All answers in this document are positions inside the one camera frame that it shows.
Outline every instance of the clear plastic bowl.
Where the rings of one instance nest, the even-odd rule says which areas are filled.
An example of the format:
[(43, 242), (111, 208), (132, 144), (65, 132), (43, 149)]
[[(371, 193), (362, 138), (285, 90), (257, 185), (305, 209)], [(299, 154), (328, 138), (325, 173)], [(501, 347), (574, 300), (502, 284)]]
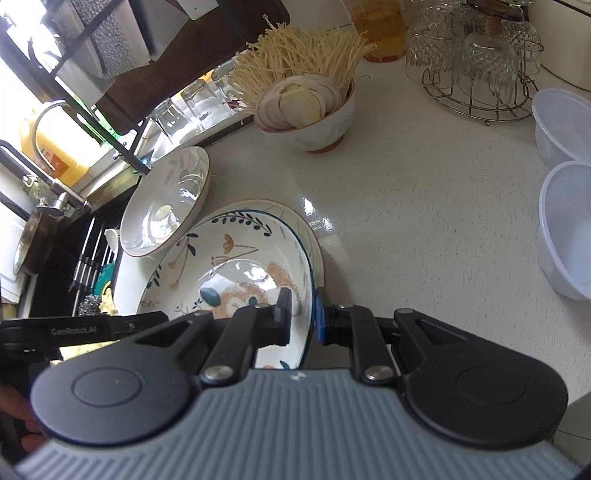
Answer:
[(591, 163), (591, 102), (548, 88), (535, 95), (532, 112), (538, 153), (550, 170), (570, 160)]
[(552, 288), (573, 300), (591, 300), (591, 165), (568, 161), (548, 174), (536, 243)]

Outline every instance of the pan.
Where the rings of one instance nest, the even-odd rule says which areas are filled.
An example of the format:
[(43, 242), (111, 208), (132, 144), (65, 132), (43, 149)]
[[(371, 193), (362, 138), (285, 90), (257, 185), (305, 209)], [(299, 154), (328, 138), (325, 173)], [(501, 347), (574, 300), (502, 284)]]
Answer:
[(25, 224), (14, 255), (14, 273), (37, 275), (43, 270), (57, 234), (59, 218), (35, 208)]

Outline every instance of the hand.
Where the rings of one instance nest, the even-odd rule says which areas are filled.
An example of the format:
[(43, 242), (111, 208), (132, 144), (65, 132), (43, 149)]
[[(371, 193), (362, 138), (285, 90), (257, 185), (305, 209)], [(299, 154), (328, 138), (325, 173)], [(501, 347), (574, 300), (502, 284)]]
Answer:
[(35, 420), (28, 400), (11, 385), (0, 385), (0, 412), (25, 421), (25, 427), (31, 432), (31, 435), (25, 435), (21, 439), (21, 445), (25, 452), (31, 453), (45, 443), (45, 437), (39, 435), (41, 429)]

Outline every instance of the white ceramic bowl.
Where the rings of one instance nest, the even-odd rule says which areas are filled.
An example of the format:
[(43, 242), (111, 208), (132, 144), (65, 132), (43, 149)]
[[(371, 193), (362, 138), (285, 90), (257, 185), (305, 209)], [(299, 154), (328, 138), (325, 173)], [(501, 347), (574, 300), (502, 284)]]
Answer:
[(255, 123), (263, 134), (279, 145), (297, 151), (323, 153), (336, 147), (353, 121), (355, 113), (355, 82), (341, 107), (322, 120), (307, 127), (276, 132), (266, 129), (255, 115)]
[(193, 226), (210, 183), (201, 147), (163, 156), (142, 179), (121, 220), (121, 247), (132, 257), (168, 249)]

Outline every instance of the metal screw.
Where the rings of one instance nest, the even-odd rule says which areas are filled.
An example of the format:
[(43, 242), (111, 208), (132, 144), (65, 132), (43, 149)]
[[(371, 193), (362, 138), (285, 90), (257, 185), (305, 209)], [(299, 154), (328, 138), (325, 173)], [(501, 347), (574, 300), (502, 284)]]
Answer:
[(388, 380), (394, 376), (394, 370), (386, 365), (374, 365), (365, 371), (368, 380)]
[(226, 380), (230, 378), (234, 373), (227, 365), (214, 365), (213, 367), (208, 367), (203, 376), (208, 380)]

